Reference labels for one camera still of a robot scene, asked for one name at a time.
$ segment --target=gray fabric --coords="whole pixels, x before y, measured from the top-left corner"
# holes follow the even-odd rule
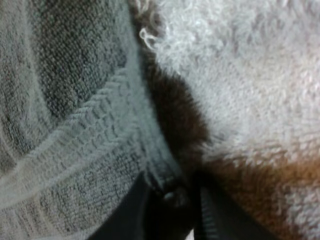
[[[133,35],[125,0],[0,1],[0,240],[86,239],[170,180]]]

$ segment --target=textured fabric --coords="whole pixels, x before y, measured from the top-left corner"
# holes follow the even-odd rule
[[[204,118],[203,167],[281,239],[320,239],[320,2],[136,2]]]
[[[0,1],[0,240],[86,239],[146,167],[164,190],[140,61],[125,0]]]

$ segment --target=brown patch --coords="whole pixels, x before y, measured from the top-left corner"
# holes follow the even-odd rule
[[[304,199],[306,196],[303,195],[303,190],[307,188],[320,189],[319,161],[286,163],[277,167],[235,167],[232,161],[216,161],[207,163],[204,167],[217,176],[240,206],[281,240],[306,239],[299,231],[302,226],[294,222],[297,220],[296,214],[303,213],[304,208],[292,212],[290,207],[307,207],[320,203],[316,195],[308,199]],[[310,224],[306,219],[304,231],[312,227]]]
[[[136,37],[142,48],[145,61],[147,86],[155,106],[155,112],[168,146],[179,161],[187,176],[190,176],[201,160],[201,152],[197,149],[208,139],[208,131],[202,121],[188,86],[181,80],[166,76],[155,62],[150,52],[139,37],[142,27],[157,35],[150,24],[151,10],[138,14],[134,0],[129,0],[134,17]]]

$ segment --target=gray towel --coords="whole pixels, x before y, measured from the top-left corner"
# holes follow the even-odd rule
[[[125,0],[0,1],[0,240],[86,239],[175,179],[133,36]]]

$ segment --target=white fluffy fiber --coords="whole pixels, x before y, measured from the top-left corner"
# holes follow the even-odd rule
[[[160,68],[190,86],[211,136],[203,161],[318,166],[319,0],[149,1],[161,25],[140,35]],[[305,185],[288,177],[279,196],[287,223],[320,239],[320,169],[297,171]]]

